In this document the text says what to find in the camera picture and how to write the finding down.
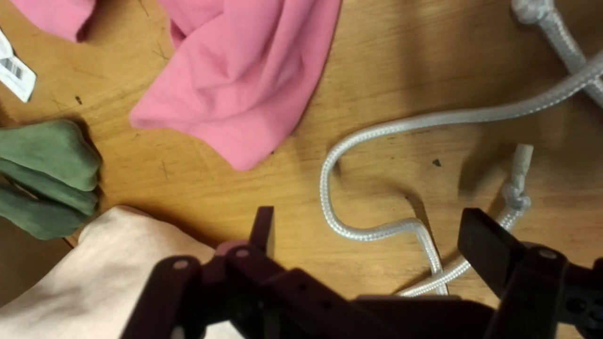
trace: pink towel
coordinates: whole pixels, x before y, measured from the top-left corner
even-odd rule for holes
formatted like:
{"label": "pink towel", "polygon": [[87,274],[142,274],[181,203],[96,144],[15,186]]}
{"label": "pink towel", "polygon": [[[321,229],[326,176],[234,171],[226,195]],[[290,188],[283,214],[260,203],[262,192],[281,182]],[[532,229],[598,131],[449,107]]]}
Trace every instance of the pink towel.
{"label": "pink towel", "polygon": [[191,133],[232,167],[255,167],[302,118],[332,45],[339,3],[164,0],[177,50],[130,122]]}
{"label": "pink towel", "polygon": [[79,41],[96,0],[13,0],[13,3],[40,30]]}

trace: wooden surface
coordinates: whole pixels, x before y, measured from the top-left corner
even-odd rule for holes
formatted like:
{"label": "wooden surface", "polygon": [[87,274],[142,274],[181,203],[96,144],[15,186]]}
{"label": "wooden surface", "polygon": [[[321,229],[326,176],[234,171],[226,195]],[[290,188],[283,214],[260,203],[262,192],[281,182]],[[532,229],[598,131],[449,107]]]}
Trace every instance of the wooden surface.
{"label": "wooden surface", "polygon": [[70,248],[64,239],[38,241],[0,218],[0,306],[34,286]]}
{"label": "wooden surface", "polygon": [[[603,5],[573,0],[562,11],[588,54],[603,47]],[[38,31],[10,1],[0,1],[0,26],[40,75],[29,105],[0,88],[2,124],[83,118],[104,156],[104,208],[128,203],[215,244],[243,239],[255,208],[275,205],[277,259],[349,297],[392,291],[420,276],[426,259],[411,237],[353,242],[328,229],[317,201],[328,148],[375,122],[507,103],[566,77],[541,31],[517,24],[507,0],[345,0],[302,124],[255,171],[236,173],[202,141],[126,122],[172,54],[155,0],[100,1],[81,45]],[[603,254],[603,111],[584,94],[530,118],[364,144],[343,158],[334,178],[338,210],[358,225],[419,214],[449,257],[462,207],[498,210],[515,143],[535,144],[534,208],[517,235],[590,265]],[[496,301],[475,273],[451,289]]]}

